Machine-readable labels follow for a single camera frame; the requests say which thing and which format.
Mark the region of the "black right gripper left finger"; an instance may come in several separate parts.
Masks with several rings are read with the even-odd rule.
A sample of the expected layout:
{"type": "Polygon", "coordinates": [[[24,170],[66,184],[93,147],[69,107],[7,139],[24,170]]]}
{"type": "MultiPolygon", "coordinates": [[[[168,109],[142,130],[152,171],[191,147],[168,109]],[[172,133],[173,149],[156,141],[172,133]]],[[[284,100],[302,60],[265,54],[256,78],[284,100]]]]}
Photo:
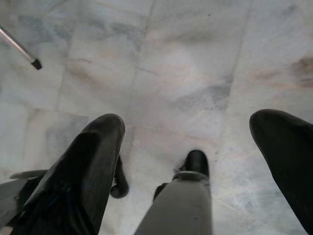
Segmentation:
{"type": "Polygon", "coordinates": [[[90,122],[39,181],[11,235],[98,235],[124,133],[115,114],[90,122]]]}

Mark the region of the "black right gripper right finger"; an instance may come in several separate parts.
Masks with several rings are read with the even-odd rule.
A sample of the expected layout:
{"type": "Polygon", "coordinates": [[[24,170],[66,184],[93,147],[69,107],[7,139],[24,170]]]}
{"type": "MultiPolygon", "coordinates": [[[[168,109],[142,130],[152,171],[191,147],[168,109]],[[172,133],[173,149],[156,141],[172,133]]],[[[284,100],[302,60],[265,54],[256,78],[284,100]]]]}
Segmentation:
{"type": "Polygon", "coordinates": [[[262,109],[249,129],[272,177],[308,235],[313,235],[313,124],[287,112],[262,109]]]}

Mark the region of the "robot left leg black foot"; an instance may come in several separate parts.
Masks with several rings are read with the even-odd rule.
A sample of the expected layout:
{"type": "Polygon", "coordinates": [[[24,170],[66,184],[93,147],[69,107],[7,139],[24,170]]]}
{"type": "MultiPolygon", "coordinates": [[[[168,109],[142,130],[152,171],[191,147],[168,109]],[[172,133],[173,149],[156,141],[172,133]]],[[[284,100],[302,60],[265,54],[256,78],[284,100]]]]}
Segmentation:
{"type": "Polygon", "coordinates": [[[129,192],[129,185],[124,174],[121,156],[118,156],[116,169],[110,194],[115,199],[125,197],[129,192]]]}

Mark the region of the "robot leg black foot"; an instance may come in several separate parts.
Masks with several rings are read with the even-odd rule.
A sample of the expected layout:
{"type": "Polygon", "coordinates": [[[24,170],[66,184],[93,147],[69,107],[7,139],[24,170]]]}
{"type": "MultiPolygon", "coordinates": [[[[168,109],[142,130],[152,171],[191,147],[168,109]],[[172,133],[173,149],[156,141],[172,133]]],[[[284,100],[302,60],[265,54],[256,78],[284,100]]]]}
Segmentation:
{"type": "Polygon", "coordinates": [[[201,150],[190,151],[182,170],[156,189],[134,235],[213,235],[209,164],[201,150]]]}
{"type": "Polygon", "coordinates": [[[129,192],[129,185],[124,174],[121,156],[118,156],[116,169],[110,194],[115,199],[125,197],[129,192]]]}

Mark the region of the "robot right leg black foot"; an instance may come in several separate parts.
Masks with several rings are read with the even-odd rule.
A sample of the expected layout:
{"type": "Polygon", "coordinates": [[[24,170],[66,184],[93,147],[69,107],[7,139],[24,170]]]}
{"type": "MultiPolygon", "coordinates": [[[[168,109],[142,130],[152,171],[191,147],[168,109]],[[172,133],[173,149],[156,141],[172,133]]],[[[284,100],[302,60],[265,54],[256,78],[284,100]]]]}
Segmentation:
{"type": "Polygon", "coordinates": [[[213,235],[209,164],[201,150],[190,151],[182,170],[156,189],[134,235],[213,235]]]}

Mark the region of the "silver metal clothes rack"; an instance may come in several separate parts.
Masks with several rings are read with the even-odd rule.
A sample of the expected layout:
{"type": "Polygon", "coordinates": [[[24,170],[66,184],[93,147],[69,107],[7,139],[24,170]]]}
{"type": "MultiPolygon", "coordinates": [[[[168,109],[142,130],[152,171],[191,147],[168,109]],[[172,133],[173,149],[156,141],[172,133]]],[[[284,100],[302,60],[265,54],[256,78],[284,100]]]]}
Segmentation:
{"type": "Polygon", "coordinates": [[[17,39],[15,39],[2,25],[0,25],[0,36],[3,37],[10,45],[17,49],[30,64],[37,70],[42,69],[42,64],[38,58],[30,53],[17,39]]]}

